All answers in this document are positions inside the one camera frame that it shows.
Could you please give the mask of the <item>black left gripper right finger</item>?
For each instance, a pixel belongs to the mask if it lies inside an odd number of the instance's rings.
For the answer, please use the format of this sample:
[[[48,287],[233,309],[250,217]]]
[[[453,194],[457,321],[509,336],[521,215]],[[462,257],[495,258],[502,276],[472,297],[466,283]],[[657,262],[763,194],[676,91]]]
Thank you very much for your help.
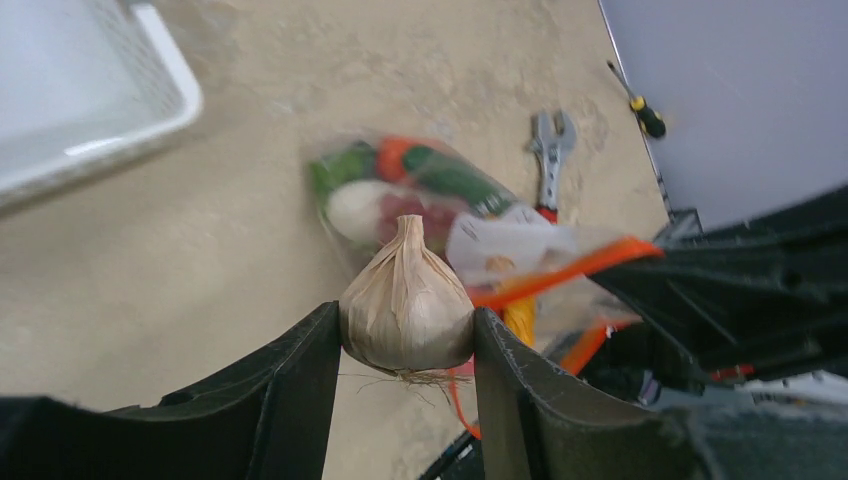
[[[474,313],[488,479],[710,479],[684,417],[657,414],[575,378]]]

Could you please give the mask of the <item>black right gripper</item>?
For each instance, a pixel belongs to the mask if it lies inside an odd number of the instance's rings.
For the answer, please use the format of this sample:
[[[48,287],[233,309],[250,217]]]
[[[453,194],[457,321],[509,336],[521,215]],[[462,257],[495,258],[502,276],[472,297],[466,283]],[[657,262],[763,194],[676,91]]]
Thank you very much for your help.
[[[830,371],[733,386],[660,372],[845,366],[845,189],[663,248],[593,275],[643,324],[602,328],[578,378],[637,405],[847,403],[847,378]]]

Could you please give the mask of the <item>green cucumber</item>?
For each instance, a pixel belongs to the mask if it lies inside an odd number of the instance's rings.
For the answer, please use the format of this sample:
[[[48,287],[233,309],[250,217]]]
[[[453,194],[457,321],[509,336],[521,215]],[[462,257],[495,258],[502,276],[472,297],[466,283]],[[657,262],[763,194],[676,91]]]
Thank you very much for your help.
[[[402,156],[414,182],[443,196],[463,200],[480,216],[501,216],[518,198],[465,159],[428,146],[415,146]]]

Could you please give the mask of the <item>beige garlic bulb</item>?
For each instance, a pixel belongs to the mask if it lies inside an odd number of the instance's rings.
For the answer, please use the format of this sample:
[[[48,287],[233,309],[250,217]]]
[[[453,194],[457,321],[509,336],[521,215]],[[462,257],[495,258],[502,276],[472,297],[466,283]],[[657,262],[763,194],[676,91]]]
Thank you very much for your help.
[[[406,373],[458,367],[473,354],[474,306],[424,241],[423,218],[398,232],[339,299],[342,345],[372,368]]]

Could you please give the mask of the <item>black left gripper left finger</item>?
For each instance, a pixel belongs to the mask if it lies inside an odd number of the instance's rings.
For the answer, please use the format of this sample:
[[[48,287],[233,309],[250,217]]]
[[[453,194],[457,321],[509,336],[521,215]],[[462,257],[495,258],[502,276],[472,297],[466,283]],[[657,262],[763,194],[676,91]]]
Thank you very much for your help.
[[[319,479],[340,366],[339,308],[152,407],[1,401],[5,479]]]

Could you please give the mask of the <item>white radish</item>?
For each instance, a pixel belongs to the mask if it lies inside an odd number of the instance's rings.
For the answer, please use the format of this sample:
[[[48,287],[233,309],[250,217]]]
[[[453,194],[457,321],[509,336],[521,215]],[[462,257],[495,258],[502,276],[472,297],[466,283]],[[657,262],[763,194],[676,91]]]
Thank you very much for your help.
[[[399,196],[403,192],[401,187],[379,180],[345,183],[329,195],[325,217],[329,225],[347,240],[359,244],[377,243],[378,227],[383,218],[381,200],[387,195]]]

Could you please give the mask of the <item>orange carrot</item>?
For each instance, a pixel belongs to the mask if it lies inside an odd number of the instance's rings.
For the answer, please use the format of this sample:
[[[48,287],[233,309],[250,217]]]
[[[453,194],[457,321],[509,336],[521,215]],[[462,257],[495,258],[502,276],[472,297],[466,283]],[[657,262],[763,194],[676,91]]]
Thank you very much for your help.
[[[403,165],[404,156],[416,147],[446,151],[446,145],[435,139],[382,134],[341,141],[313,152],[306,161],[306,173],[318,209],[327,212],[338,191],[354,185],[376,197],[365,198],[367,205],[380,204],[388,196],[391,213],[422,212],[426,196],[416,186],[413,169]]]

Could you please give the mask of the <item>clear zip top bag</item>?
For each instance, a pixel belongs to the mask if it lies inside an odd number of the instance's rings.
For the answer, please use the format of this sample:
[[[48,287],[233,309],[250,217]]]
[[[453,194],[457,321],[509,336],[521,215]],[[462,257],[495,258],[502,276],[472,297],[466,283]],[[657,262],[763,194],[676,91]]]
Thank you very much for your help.
[[[633,260],[660,258],[662,251],[656,245],[605,229],[550,223],[536,207],[519,198],[519,203],[501,216],[480,216],[463,200],[416,186],[426,196],[424,210],[391,213],[389,197],[385,196],[381,202],[379,240],[373,244],[354,243],[342,237],[317,207],[320,222],[346,264],[350,284],[395,237],[397,218],[419,215],[423,218],[426,247],[457,275],[474,309],[491,309],[501,319],[499,313],[505,306],[533,297],[534,346],[539,339],[561,331],[577,334],[578,344],[564,361],[570,373],[575,373],[591,350],[598,347],[602,328],[638,321],[636,314],[619,307],[611,294],[590,282],[590,277]],[[515,268],[503,273],[487,271],[486,261],[494,256],[509,258]],[[406,373],[375,370],[408,384],[440,389],[459,422],[472,435],[480,435],[474,354],[464,364],[448,369]]]

